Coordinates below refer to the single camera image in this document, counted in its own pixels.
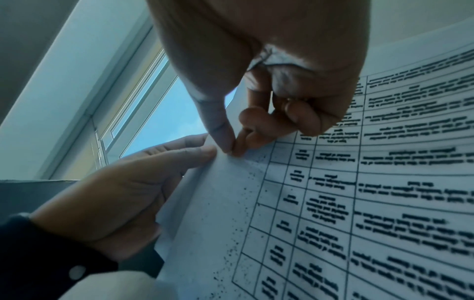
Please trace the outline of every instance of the fingernail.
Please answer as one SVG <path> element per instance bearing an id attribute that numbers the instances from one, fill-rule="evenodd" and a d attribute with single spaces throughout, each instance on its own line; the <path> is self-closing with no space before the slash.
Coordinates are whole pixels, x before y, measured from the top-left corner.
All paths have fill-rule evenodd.
<path id="1" fill-rule="evenodd" d="M 288 118 L 293 122 L 293 123 L 297 123 L 298 122 L 298 117 L 297 116 L 293 116 L 292 114 L 290 114 L 288 112 L 288 108 L 291 104 L 291 101 L 288 101 L 288 103 L 285 105 L 285 113 L 286 115 L 288 116 Z"/>
<path id="2" fill-rule="evenodd" d="M 205 145 L 201 147 L 201 151 L 204 155 L 214 157 L 217 154 L 217 148 L 214 145 Z"/>

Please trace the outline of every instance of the window pane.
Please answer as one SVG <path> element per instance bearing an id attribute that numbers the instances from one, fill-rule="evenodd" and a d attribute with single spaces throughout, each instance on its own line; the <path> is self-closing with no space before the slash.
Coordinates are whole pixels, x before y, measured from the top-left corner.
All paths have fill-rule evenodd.
<path id="1" fill-rule="evenodd" d="M 233 99 L 235 92 L 234 89 L 226 96 L 226 107 Z M 205 132 L 206 129 L 199 118 L 198 111 L 184 84 L 178 78 L 123 156 L 186 135 Z"/>

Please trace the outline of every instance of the person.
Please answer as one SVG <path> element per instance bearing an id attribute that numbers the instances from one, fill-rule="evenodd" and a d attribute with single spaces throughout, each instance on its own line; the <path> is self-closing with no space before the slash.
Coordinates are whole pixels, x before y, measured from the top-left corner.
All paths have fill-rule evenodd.
<path id="1" fill-rule="evenodd" d="M 225 153 L 241 156 L 296 130 L 315 136 L 345 114 L 367 51 L 369 0 L 147 3 L 172 65 Z M 249 107 L 235 137 L 224 97 L 242 77 Z M 155 215 L 183 174 L 217 153 L 204 146 L 205 138 L 189 136 L 133 154 L 28 217 L 11 218 L 0 227 L 2 299 L 58 299 L 64 293 L 94 298 L 87 291 L 113 299 L 97 285 L 82 294 L 66 291 L 116 271 L 118 261 L 159 236 Z"/>

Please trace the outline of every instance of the black sleeve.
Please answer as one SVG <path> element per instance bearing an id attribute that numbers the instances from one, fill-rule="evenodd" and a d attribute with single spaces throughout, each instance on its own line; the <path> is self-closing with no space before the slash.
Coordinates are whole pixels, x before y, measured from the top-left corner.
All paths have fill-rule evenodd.
<path id="1" fill-rule="evenodd" d="M 22 216 L 0 226 L 0 298 L 56 300 L 78 280 L 118 264 Z"/>

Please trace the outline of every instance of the skin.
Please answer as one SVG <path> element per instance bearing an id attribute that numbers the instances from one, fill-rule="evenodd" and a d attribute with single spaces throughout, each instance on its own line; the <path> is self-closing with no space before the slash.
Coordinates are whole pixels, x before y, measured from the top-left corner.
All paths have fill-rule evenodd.
<path id="1" fill-rule="evenodd" d="M 343 118 L 368 43 L 369 0 L 147 0 L 160 40 L 210 135 L 242 155 Z M 242 77 L 237 140 L 224 97 Z M 275 111 L 269 113 L 270 101 Z"/>
<path id="2" fill-rule="evenodd" d="M 132 154 L 72 185 L 30 215 L 43 230 L 122 261 L 160 234 L 155 217 L 188 169 L 216 155 L 207 134 Z"/>

